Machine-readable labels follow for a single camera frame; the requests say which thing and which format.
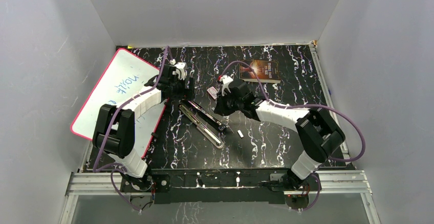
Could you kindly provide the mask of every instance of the book cover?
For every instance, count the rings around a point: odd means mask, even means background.
[[[240,79],[247,82],[257,82],[254,73],[255,71],[261,82],[265,83],[280,83],[279,63],[268,60],[241,60],[250,66],[247,68],[240,65]]]

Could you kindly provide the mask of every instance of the whiteboard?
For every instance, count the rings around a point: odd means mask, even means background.
[[[125,49],[119,49],[89,94],[71,124],[71,132],[92,140],[99,109],[103,104],[120,105],[136,94],[159,69]],[[145,156],[163,114],[164,102],[149,109],[135,122],[134,148]]]

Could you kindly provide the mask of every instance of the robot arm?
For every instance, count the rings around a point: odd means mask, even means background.
[[[189,88],[186,86],[186,65],[175,60],[165,64],[160,80],[154,90],[141,95],[128,103],[118,113],[115,124],[117,129],[111,129],[104,151],[117,163],[122,164],[126,174],[134,178],[143,178],[147,170],[147,164],[141,159],[134,149],[135,143],[135,121],[151,107],[160,104],[167,98],[194,98],[194,79],[190,77]],[[155,84],[155,77],[152,77],[138,93],[151,89]],[[101,106],[98,114],[92,143],[100,148],[110,120],[115,113],[117,106],[105,104]]]
[[[298,189],[345,140],[344,133],[327,110],[277,108],[264,98],[255,97],[242,80],[225,75],[220,81],[223,86],[218,93],[215,113],[228,116],[239,110],[248,118],[276,123],[298,133],[304,151],[287,175],[279,180],[286,187]]]

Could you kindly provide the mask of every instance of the black marble table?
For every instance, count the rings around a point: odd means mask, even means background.
[[[162,48],[129,50],[157,67],[161,64]],[[206,90],[212,86],[220,90],[217,79],[223,69],[228,63],[243,59],[278,62],[281,83],[264,84],[270,99],[290,105],[326,104],[308,45],[187,47],[171,48],[171,52],[174,59],[187,63],[189,71],[194,69],[195,102],[211,114],[216,102]],[[226,74],[236,78],[238,65],[231,67]],[[249,86],[259,94],[258,83],[252,82]],[[178,110],[178,101],[170,100],[145,156],[149,166],[152,169],[289,168],[303,151],[297,134],[287,128],[247,119],[239,111],[228,117],[214,115],[229,125],[225,133],[218,134],[225,143],[223,149],[216,149],[205,139]],[[243,138],[238,136],[237,130],[243,133]],[[96,150],[93,150],[91,165],[95,155]],[[343,157],[340,149],[333,156]],[[111,161],[106,157],[100,165]],[[345,164],[330,162],[325,166],[343,167]]]

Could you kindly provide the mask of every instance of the brown book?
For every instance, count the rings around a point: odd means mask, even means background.
[[[279,63],[268,60],[241,60],[250,66],[240,65],[240,79],[247,82],[257,82],[255,71],[261,82],[280,83]]]

